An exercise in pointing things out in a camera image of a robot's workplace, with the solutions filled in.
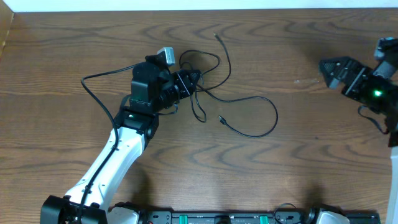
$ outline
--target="white wall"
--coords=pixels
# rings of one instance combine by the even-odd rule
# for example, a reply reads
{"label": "white wall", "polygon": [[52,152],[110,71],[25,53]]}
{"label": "white wall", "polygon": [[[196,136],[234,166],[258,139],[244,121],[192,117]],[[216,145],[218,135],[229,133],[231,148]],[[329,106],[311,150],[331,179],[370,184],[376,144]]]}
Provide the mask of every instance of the white wall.
{"label": "white wall", "polygon": [[14,12],[398,7],[398,0],[4,0]]}

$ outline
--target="cable connector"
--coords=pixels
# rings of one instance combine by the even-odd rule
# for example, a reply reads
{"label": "cable connector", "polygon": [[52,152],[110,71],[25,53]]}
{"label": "cable connector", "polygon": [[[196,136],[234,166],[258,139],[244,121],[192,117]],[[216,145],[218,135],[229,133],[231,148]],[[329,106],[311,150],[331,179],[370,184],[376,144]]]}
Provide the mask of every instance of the cable connector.
{"label": "cable connector", "polygon": [[218,120],[221,124],[226,125],[226,120],[221,115],[218,115]]}
{"label": "cable connector", "polygon": [[216,37],[216,39],[217,39],[218,41],[220,41],[220,42],[222,41],[221,38],[219,37],[219,35],[218,35],[217,33],[214,32],[213,35]]}

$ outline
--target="wood grain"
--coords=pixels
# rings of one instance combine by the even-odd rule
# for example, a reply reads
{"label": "wood grain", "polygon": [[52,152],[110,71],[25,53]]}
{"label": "wood grain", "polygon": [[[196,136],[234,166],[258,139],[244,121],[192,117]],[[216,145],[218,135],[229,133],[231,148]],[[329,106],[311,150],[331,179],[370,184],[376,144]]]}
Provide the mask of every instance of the wood grain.
{"label": "wood grain", "polygon": [[6,44],[6,39],[13,17],[14,13],[8,8],[6,3],[0,0],[0,57],[2,54],[2,49]]}
{"label": "wood grain", "polygon": [[[218,54],[205,77],[224,99],[261,95],[279,110],[266,138],[237,136],[270,128],[262,101],[222,104],[200,94],[208,122],[188,100],[162,117],[155,138],[126,174],[113,200],[175,210],[273,210],[313,202],[377,210],[384,219],[390,149],[358,104],[325,87],[318,61],[350,55],[374,66],[380,37],[394,36],[398,9],[69,12],[17,14],[0,63],[0,222],[38,222],[50,195],[62,196],[102,150],[111,125],[80,78],[141,62],[164,46]],[[188,58],[198,68],[214,61]],[[131,72],[88,81],[115,114]]]}

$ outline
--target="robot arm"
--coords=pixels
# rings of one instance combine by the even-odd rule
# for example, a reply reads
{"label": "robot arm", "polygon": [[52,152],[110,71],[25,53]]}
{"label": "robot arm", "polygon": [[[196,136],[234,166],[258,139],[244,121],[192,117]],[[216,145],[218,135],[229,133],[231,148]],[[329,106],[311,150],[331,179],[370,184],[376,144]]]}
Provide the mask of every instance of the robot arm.
{"label": "robot arm", "polygon": [[51,195],[45,201],[40,223],[137,222],[138,214],[132,210],[126,213],[123,208],[117,208],[108,214],[106,211],[127,170],[154,137],[159,126],[158,112],[191,96],[200,78],[199,70],[170,73],[169,66],[175,63],[170,47],[162,48],[157,55],[146,56],[145,60],[132,69],[131,95],[123,98],[113,119],[119,135],[118,147],[110,153],[116,140],[115,132],[111,131],[104,149],[77,184],[63,198]]}
{"label": "robot arm", "polygon": [[386,116],[390,134],[392,182],[386,223],[398,223],[398,86],[390,78],[398,70],[398,39],[383,38],[374,53],[379,65],[371,69],[350,57],[321,60],[320,71],[329,88],[342,82],[341,93]]}
{"label": "robot arm", "polygon": [[[85,206],[107,210],[127,170],[144,151],[145,139],[143,134],[137,134],[136,130],[125,127],[119,128],[118,132],[120,139],[118,149],[95,179],[91,192],[86,198]],[[110,152],[114,140],[115,135],[112,130],[108,142],[93,165],[77,184],[65,194],[69,201],[80,203],[85,186]]]}

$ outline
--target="black cable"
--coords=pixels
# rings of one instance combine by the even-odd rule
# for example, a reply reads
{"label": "black cable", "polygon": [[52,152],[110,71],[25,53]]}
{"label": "black cable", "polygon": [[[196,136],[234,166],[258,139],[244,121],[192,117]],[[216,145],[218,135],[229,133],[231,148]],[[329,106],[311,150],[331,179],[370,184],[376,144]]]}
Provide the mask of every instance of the black cable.
{"label": "black cable", "polygon": [[[88,182],[88,184],[87,184],[86,187],[85,187],[85,191],[83,192],[83,196],[81,197],[80,205],[79,205],[79,208],[78,208],[78,215],[77,215],[77,222],[78,222],[78,223],[81,223],[81,217],[82,217],[82,215],[83,215],[83,207],[84,207],[84,204],[85,204],[85,202],[86,202],[87,195],[88,195],[89,192],[90,192],[91,186],[92,186],[93,183],[94,183],[94,180],[96,179],[96,177],[98,176],[98,174],[101,172],[101,169],[105,166],[105,164],[106,164],[106,162],[109,160],[109,158],[112,156],[113,152],[118,148],[118,143],[119,143],[119,133],[118,133],[118,129],[117,129],[117,127],[116,127],[116,124],[115,124],[115,122],[114,122],[114,119],[113,119],[111,113],[108,111],[108,109],[105,107],[105,105],[101,102],[101,100],[98,99],[98,97],[96,97],[96,96],[94,95],[94,93],[91,92],[91,90],[88,89],[88,87],[86,86],[85,80],[87,80],[87,79],[89,79],[89,78],[100,77],[100,76],[103,76],[103,75],[109,75],[109,74],[114,74],[114,73],[118,73],[118,72],[123,72],[123,71],[126,71],[126,70],[129,70],[129,69],[134,68],[136,65],[139,65],[139,63],[138,63],[138,64],[135,64],[135,65],[128,66],[128,67],[126,67],[126,68],[121,68],[121,69],[115,70],[115,71],[99,73],[99,74],[96,74],[96,75],[88,75],[88,76],[83,77],[83,78],[81,79],[81,85],[83,86],[83,88],[84,88],[84,89],[87,91],[87,93],[90,94],[90,96],[93,97],[94,100],[102,107],[102,109],[105,111],[105,113],[106,113],[106,115],[108,116],[108,118],[111,120],[112,127],[113,127],[113,131],[114,131],[114,135],[115,135],[115,142],[114,142],[114,144],[113,144],[113,146],[112,146],[111,151],[110,151],[109,154],[105,157],[104,161],[99,165],[99,167],[97,168],[97,170],[95,171],[95,173],[93,174],[93,176],[91,177],[90,181]],[[126,96],[126,97],[124,97],[123,100],[122,100],[122,102],[126,103],[126,101],[127,101],[127,99],[128,99],[129,97],[130,97],[129,95]]]}
{"label": "black cable", "polygon": [[166,115],[176,114],[177,111],[178,111],[178,105],[174,103],[174,107],[175,107],[175,110],[172,111],[172,112],[169,112],[169,113],[167,113],[167,114],[163,114],[163,113],[157,113],[157,114],[158,114],[159,116],[166,116]]}
{"label": "black cable", "polygon": [[368,107],[365,106],[365,105],[362,105],[362,106],[359,106],[359,108],[358,108],[358,114],[361,115],[361,117],[370,120],[370,121],[375,125],[375,127],[376,127],[381,133],[383,133],[383,134],[388,134],[388,133],[390,133],[388,129],[385,130],[385,131],[383,131],[383,130],[381,129],[380,124],[379,124],[375,119],[363,115],[363,114],[361,113],[361,110],[364,109],[364,108],[368,108]]}
{"label": "black cable", "polygon": [[201,112],[203,113],[203,115],[204,115],[204,117],[205,117],[204,120],[200,119],[200,117],[196,114],[195,109],[194,109],[194,107],[193,107],[193,100],[192,100],[192,98],[193,98],[193,96],[191,95],[191,107],[192,107],[193,115],[195,116],[195,118],[196,118],[198,121],[200,121],[200,122],[202,122],[202,123],[207,122],[206,112],[205,112],[205,110],[203,110],[203,108],[200,106],[199,101],[198,101],[198,92],[197,92],[197,90],[195,90],[195,99],[196,99],[196,102],[197,102],[197,105],[198,105],[199,109],[201,110]]}
{"label": "black cable", "polygon": [[[253,136],[253,135],[249,135],[249,134],[244,134],[244,133],[242,133],[242,132],[240,132],[240,131],[238,131],[238,130],[232,128],[232,127],[226,122],[226,120],[225,120],[221,115],[218,116],[218,119],[219,119],[219,121],[221,122],[221,124],[227,126],[230,130],[232,130],[232,131],[234,131],[234,132],[236,132],[236,133],[238,133],[238,134],[240,134],[240,135],[242,135],[242,136],[246,136],[246,137],[249,137],[249,138],[261,138],[261,137],[267,136],[269,133],[271,133],[271,132],[275,129],[275,127],[277,126],[277,123],[278,123],[278,110],[277,110],[275,104],[274,104],[270,99],[265,98],[265,97],[263,97],[263,96],[250,96],[250,97],[239,98],[239,99],[235,99],[235,100],[222,100],[222,99],[216,97],[214,94],[212,94],[212,93],[209,92],[209,90],[212,90],[212,89],[217,88],[217,87],[221,86],[222,84],[224,84],[224,83],[227,81],[227,79],[229,79],[229,77],[231,76],[231,60],[229,59],[229,54],[228,54],[227,48],[226,48],[224,42],[221,40],[221,38],[220,38],[217,34],[214,34],[214,36],[216,37],[216,39],[218,40],[218,42],[221,44],[221,46],[224,48],[224,51],[225,51],[225,54],[226,54],[226,58],[227,58],[227,61],[228,61],[228,67],[229,67],[228,76],[227,76],[221,83],[219,83],[219,84],[217,84],[217,85],[215,85],[215,86],[213,86],[213,87],[210,87],[210,88],[203,88],[201,85],[198,85],[198,84],[196,83],[196,86],[199,87],[200,91],[195,90],[195,99],[196,99],[196,103],[197,103],[199,109],[203,112],[203,115],[204,115],[205,119],[204,119],[204,120],[200,119],[200,117],[196,114],[195,109],[194,109],[194,107],[193,107],[193,96],[191,96],[191,107],[192,107],[193,115],[195,116],[195,118],[196,118],[198,121],[200,121],[200,122],[202,122],[202,123],[205,123],[205,122],[206,122],[206,113],[205,113],[205,111],[202,109],[202,107],[200,106],[199,101],[198,101],[198,97],[197,97],[197,93],[198,93],[198,92],[201,92],[201,91],[204,91],[204,92],[207,93],[209,96],[211,96],[213,99],[218,100],[218,101],[223,102],[223,103],[234,103],[234,102],[243,101],[243,100],[250,100],[250,99],[265,100],[265,101],[268,101],[268,102],[272,105],[272,107],[274,108],[276,118],[275,118],[275,123],[274,123],[274,125],[271,127],[271,129],[270,129],[269,131],[267,131],[267,132],[264,133],[264,134],[257,135],[257,136]],[[220,57],[219,57],[218,55],[215,55],[215,54],[212,54],[212,53],[208,53],[208,52],[202,52],[202,51],[200,51],[200,50],[187,50],[187,51],[185,51],[183,54],[181,54],[180,59],[179,59],[179,61],[178,61],[178,63],[180,64],[180,68],[182,68],[182,66],[183,66],[184,64],[188,64],[189,66],[191,66],[191,68],[193,67],[192,64],[190,64],[189,62],[183,62],[183,63],[181,63],[182,56],[183,56],[184,54],[188,53],[188,52],[196,52],[196,53],[199,53],[199,54],[207,54],[207,55],[211,55],[211,56],[214,56],[215,58],[217,58],[217,61],[218,61],[217,65],[214,66],[213,68],[209,69],[208,71],[204,72],[204,73],[208,73],[208,72],[214,70],[214,69],[217,68],[218,65],[220,64]]]}
{"label": "black cable", "polygon": [[123,109],[124,105],[126,104],[127,100],[130,99],[131,94],[128,94],[127,96],[123,97],[122,101],[120,102],[120,107],[119,109]]}
{"label": "black cable", "polygon": [[178,60],[178,64],[180,65],[180,68],[182,68],[185,64],[188,64],[188,65],[190,66],[190,68],[193,69],[193,66],[192,66],[192,64],[191,64],[190,62],[183,62],[183,63],[181,63],[182,56],[184,56],[185,54],[187,54],[187,53],[189,53],[189,52],[195,52],[195,53],[199,53],[199,54],[211,55],[211,56],[213,56],[213,57],[215,57],[215,58],[217,59],[217,65],[215,65],[213,68],[211,68],[211,69],[209,69],[209,70],[203,72],[203,73],[200,75],[200,78],[201,78],[201,80],[202,80],[202,85],[203,85],[203,84],[204,84],[203,76],[206,75],[207,73],[213,71],[214,69],[216,69],[216,68],[220,65],[221,59],[220,59],[220,57],[219,57],[218,55],[213,54],[213,53],[203,52],[203,51],[201,51],[201,50],[186,50],[186,51],[184,51],[184,52],[180,55],[180,58],[179,58],[179,60]]}

